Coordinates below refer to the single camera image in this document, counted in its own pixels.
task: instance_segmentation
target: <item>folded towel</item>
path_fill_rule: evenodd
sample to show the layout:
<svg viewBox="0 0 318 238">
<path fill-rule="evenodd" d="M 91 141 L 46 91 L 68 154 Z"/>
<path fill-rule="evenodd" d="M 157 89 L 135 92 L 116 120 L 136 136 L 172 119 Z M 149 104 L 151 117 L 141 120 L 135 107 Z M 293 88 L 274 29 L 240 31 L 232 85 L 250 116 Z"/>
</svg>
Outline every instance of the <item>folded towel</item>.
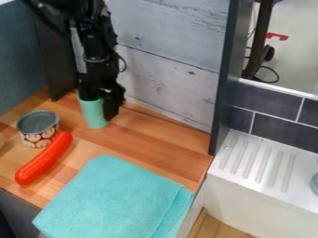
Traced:
<svg viewBox="0 0 318 238">
<path fill-rule="evenodd" d="M 88 162 L 33 224 L 52 238 L 173 238 L 192 198 L 176 182 L 104 155 Z"/>
</svg>

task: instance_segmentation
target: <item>red object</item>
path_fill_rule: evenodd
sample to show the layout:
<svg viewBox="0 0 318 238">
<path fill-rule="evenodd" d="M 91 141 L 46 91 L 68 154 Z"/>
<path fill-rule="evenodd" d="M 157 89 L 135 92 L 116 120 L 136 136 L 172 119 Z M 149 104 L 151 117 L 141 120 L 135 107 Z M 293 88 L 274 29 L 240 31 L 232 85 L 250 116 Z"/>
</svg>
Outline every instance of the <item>red object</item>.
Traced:
<svg viewBox="0 0 318 238">
<path fill-rule="evenodd" d="M 266 34 L 266 38 L 267 39 L 272 39 L 272 37 L 278 37 L 280 41 L 286 41 L 289 36 L 288 35 L 283 35 L 283 34 L 279 34 L 279 33 L 267 33 Z"/>
<path fill-rule="evenodd" d="M 71 133 L 60 132 L 45 149 L 17 170 L 15 175 L 17 183 L 19 185 L 29 185 L 46 173 L 70 147 L 72 141 Z"/>
</svg>

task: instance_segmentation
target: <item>black robotic arm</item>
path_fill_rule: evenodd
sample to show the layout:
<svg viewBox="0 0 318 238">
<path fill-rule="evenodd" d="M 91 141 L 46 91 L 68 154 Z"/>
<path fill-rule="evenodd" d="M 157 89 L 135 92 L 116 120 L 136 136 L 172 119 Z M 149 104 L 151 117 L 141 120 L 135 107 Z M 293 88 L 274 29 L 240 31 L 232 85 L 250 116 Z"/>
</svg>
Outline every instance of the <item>black robotic arm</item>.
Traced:
<svg viewBox="0 0 318 238">
<path fill-rule="evenodd" d="M 126 90 L 117 83 L 119 60 L 123 59 L 114 49 L 117 35 L 113 30 L 111 13 L 103 0 L 20 1 L 62 37 L 71 36 L 51 22 L 44 12 L 61 15 L 75 26 L 85 52 L 83 60 L 87 69 L 86 75 L 79 81 L 79 97 L 85 101 L 103 98 L 104 118 L 114 118 L 125 103 Z"/>
</svg>

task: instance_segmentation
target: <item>dark tile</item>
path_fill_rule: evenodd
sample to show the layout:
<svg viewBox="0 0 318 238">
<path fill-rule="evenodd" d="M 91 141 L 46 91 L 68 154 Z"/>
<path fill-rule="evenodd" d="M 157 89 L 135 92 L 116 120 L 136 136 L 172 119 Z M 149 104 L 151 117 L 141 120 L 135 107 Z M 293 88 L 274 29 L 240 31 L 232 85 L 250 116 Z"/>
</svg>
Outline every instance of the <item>dark tile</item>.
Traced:
<svg viewBox="0 0 318 238">
<path fill-rule="evenodd" d="M 253 113 L 239 108 L 232 108 L 231 128 L 245 133 L 249 132 L 253 118 Z"/>
<path fill-rule="evenodd" d="M 296 120 L 301 98 L 239 84 L 235 105 L 285 119 Z"/>
<path fill-rule="evenodd" d="M 304 124 L 318 126 L 318 101 L 305 99 L 299 121 Z"/>
<path fill-rule="evenodd" d="M 300 149 L 318 152 L 318 129 L 256 114 L 252 134 Z"/>
</svg>

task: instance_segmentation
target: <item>wooden countertop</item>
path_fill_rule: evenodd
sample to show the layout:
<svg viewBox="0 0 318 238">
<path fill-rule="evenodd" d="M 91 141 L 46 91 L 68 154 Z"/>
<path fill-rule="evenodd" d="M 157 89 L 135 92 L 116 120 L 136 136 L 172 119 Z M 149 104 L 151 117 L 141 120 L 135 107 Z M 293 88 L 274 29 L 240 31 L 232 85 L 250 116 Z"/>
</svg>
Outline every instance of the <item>wooden countertop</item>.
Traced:
<svg viewBox="0 0 318 238">
<path fill-rule="evenodd" d="M 29 111 L 48 109 L 60 116 L 60 127 L 74 136 L 71 148 L 54 167 L 30 186 L 14 181 L 15 171 L 41 149 L 25 147 L 17 133 L 18 118 Z M 50 101 L 45 89 L 0 116 L 0 132 L 7 138 L 0 151 L 0 188 L 38 207 L 44 207 L 72 179 L 87 160 L 110 154 L 172 179 L 196 192 L 211 163 L 207 155 L 209 135 L 127 104 L 105 128 L 86 127 L 75 94 Z"/>
</svg>

